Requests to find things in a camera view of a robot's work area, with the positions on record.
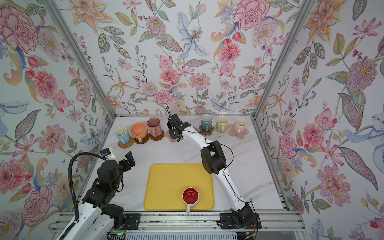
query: mug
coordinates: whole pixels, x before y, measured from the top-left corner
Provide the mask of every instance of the mug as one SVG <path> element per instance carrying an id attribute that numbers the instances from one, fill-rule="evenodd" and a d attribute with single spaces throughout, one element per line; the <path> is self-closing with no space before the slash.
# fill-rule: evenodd
<path id="1" fill-rule="evenodd" d="M 183 202 L 187 206 L 187 213 L 190 213 L 191 208 L 197 205 L 197 201 L 199 200 L 199 192 L 193 188 L 188 187 L 183 192 Z"/>
<path id="2" fill-rule="evenodd" d="M 225 132 L 228 128 L 228 117 L 224 115 L 220 115 L 217 117 L 217 122 L 216 122 L 216 130 L 218 132 Z"/>
<path id="3" fill-rule="evenodd" d="M 129 143 L 131 136 L 129 135 L 128 129 L 124 126 L 115 129 L 115 135 L 122 144 Z"/>
<path id="4" fill-rule="evenodd" d="M 201 116 L 201 127 L 203 130 L 208 131 L 212 125 L 212 116 L 204 114 Z"/>
<path id="5" fill-rule="evenodd" d="M 247 125 L 247 121 L 244 118 L 237 118 L 235 120 L 235 132 L 236 133 L 241 133 L 244 131 L 245 126 Z"/>
<path id="6" fill-rule="evenodd" d="M 147 121 L 147 125 L 149 127 L 149 133 L 152 136 L 158 137 L 161 135 L 162 129 L 160 125 L 160 120 L 158 118 L 150 118 Z"/>
<path id="7" fill-rule="evenodd" d="M 143 138 L 145 138 L 148 134 L 148 128 L 145 123 L 137 122 L 131 127 L 131 134 L 134 138 L 138 139 L 139 142 L 143 142 Z"/>

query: white marble tabletop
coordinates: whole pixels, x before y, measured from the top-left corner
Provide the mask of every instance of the white marble tabletop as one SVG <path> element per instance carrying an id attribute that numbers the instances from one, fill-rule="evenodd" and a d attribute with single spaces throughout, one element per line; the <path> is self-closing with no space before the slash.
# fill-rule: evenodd
<path id="1" fill-rule="evenodd" d="M 256 132 L 253 128 L 249 116 L 228 116 L 229 123 L 234 123 L 238 117 L 245 118 L 248 122 L 247 129 L 249 134 L 244 139 L 237 139 L 228 133 L 220 134 L 213 132 L 207 136 L 211 141 L 218 140 L 227 145 L 235 156 L 233 163 L 228 168 L 233 182 L 238 191 L 246 201 L 252 198 L 253 205 L 257 210 L 282 209 L 280 198 L 267 163 L 262 152 Z M 122 149 L 118 146 L 118 139 L 114 135 L 114 130 L 119 126 L 126 126 L 128 129 L 136 122 L 144 122 L 150 116 L 140 117 L 117 117 L 108 135 L 103 148 L 112 147 L 117 159 L 121 160 L 129 151 L 132 152 L 136 162 L 131 170 L 124 173 L 124 189 L 116 193 L 110 201 L 111 204 L 122 206 L 124 211 L 146 211 L 143 204 L 147 189 L 148 174 L 151 165 L 155 163 L 201 163 L 200 149 L 197 144 L 186 139 L 180 142 L 169 142 L 167 137 L 159 141 L 148 140 L 147 143 L 139 145 L 134 143 L 130 148 Z M 167 117 L 158 117 L 164 131 L 167 131 Z M 213 116 L 212 124 L 216 123 L 216 116 Z M 189 122 L 193 127 L 200 125 L 200 116 L 180 117 L 185 122 Z M 232 160 L 231 152 L 223 147 L 223 152 L 227 159 L 227 164 Z M 84 193 L 90 189 L 93 181 L 97 178 L 97 169 L 101 166 L 102 160 L 98 160 L 93 172 L 91 173 Z M 229 210 L 230 205 L 215 178 L 213 180 L 215 206 L 212 210 Z"/>

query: floral wallpaper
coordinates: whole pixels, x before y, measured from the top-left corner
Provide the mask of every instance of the floral wallpaper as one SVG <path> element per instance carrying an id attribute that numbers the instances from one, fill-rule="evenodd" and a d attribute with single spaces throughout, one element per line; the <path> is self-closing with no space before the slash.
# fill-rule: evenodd
<path id="1" fill-rule="evenodd" d="M 112 119 L 40 1 L 0 1 L 0 62 L 0 240 L 46 239 Z"/>
<path id="2" fill-rule="evenodd" d="M 250 114 L 300 7 L 299 0 L 56 4 L 117 114 L 165 114 L 167 106 Z"/>
<path id="3" fill-rule="evenodd" d="M 316 0 L 257 116 L 313 240 L 384 239 L 383 8 Z"/>

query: red mug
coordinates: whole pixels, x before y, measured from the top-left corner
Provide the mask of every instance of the red mug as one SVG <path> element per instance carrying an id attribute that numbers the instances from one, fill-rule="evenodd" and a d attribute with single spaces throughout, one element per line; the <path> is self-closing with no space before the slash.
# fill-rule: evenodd
<path id="1" fill-rule="evenodd" d="M 190 213 L 191 208 L 197 205 L 199 200 L 199 192 L 193 188 L 189 187 L 183 192 L 183 202 L 187 206 L 187 213 Z"/>

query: black mounting plate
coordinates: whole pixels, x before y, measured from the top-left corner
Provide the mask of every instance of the black mounting plate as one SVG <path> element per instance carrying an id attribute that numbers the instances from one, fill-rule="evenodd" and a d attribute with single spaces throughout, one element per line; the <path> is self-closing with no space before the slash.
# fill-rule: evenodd
<path id="1" fill-rule="evenodd" d="M 125 217 L 127 218 L 127 225 L 123 225 L 121 227 L 121 230 L 137 230 L 139 228 L 139 223 L 140 223 L 140 214 L 124 214 Z"/>
<path id="2" fill-rule="evenodd" d="M 233 213 L 220 214 L 220 226 L 221 229 L 253 229 L 255 226 L 251 222 L 254 221 L 257 226 L 257 229 L 262 228 L 262 224 L 260 222 L 260 217 L 258 214 L 252 214 L 251 219 L 248 220 L 242 228 L 238 228 L 233 220 Z"/>

